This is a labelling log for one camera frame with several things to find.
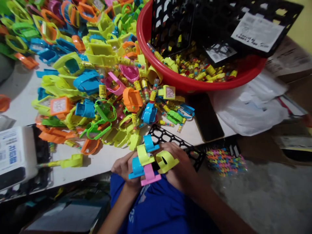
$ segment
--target black phone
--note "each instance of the black phone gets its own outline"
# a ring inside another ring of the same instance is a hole
[[[195,109],[195,121],[204,141],[209,142],[224,137],[223,129],[207,93],[188,96],[187,104]]]

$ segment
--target hand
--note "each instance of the hand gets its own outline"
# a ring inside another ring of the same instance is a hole
[[[167,180],[182,193],[191,196],[197,184],[198,175],[186,152],[174,142],[160,144],[160,149],[155,153],[165,150],[179,160],[179,163],[166,173]]]
[[[135,157],[137,157],[137,152],[130,152],[126,156],[117,159],[111,168],[111,172],[120,175],[129,188],[140,190],[141,178],[129,179],[128,177],[132,173],[132,159]]]

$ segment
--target white table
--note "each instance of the white table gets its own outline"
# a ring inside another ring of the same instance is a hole
[[[37,71],[43,71],[44,68],[53,69],[46,64],[40,63]],[[37,77],[36,70],[29,71],[18,61],[11,77],[0,87],[0,94],[11,98],[10,108],[3,114],[16,120],[14,126],[25,126],[34,123],[37,110],[31,106],[31,101],[37,99],[37,89],[40,86],[41,79]],[[219,121],[225,137],[235,134],[220,118]],[[181,133],[177,132],[178,126],[175,126],[175,128],[162,127],[192,145],[204,143],[194,119],[185,123]],[[144,135],[148,132],[148,128],[146,126],[142,129]],[[88,166],[80,168],[54,167],[52,184],[47,189],[110,171],[116,159],[123,157],[129,152],[128,147],[122,149],[104,145],[98,154],[88,156],[89,160],[86,160],[90,163]],[[67,145],[58,145],[56,153],[53,154],[53,161],[68,159],[75,153],[79,153],[79,151]]]

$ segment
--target yellow wall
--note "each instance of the yellow wall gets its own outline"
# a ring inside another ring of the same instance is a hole
[[[288,1],[299,3],[304,8],[287,35],[312,54],[312,0]]]

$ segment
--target plastic bag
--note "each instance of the plastic bag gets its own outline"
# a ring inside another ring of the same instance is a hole
[[[261,73],[248,83],[254,94],[263,102],[268,102],[283,95],[288,86],[276,78],[271,72],[263,69]]]
[[[253,136],[288,117],[277,100],[263,103],[247,85],[214,93],[214,110],[236,133]]]

